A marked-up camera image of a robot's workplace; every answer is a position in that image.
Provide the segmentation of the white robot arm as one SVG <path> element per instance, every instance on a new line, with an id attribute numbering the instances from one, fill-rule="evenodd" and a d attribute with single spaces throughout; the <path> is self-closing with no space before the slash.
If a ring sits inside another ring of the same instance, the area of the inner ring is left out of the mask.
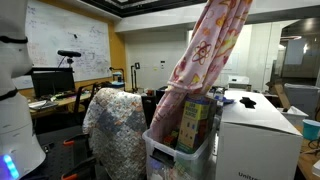
<path id="1" fill-rule="evenodd" d="M 44 160 L 25 96 L 13 79 L 31 70 L 25 33 L 28 0 L 0 0 L 0 180 L 20 180 Z"/>

